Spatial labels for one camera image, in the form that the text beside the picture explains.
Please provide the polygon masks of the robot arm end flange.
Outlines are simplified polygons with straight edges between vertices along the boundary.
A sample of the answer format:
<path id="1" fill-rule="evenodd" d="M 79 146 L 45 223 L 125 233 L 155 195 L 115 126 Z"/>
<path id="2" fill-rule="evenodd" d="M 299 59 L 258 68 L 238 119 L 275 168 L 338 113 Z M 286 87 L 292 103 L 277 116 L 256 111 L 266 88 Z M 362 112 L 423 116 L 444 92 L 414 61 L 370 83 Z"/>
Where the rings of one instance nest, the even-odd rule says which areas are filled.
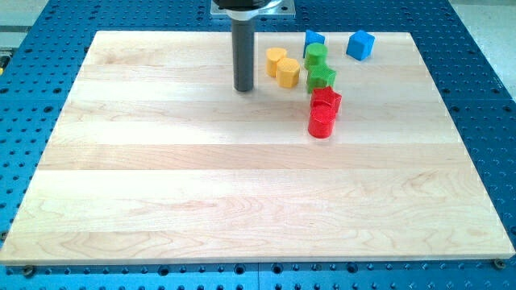
<path id="1" fill-rule="evenodd" d="M 281 3 L 281 0 L 213 0 L 231 19 L 248 21 L 261 12 L 272 9 Z"/>

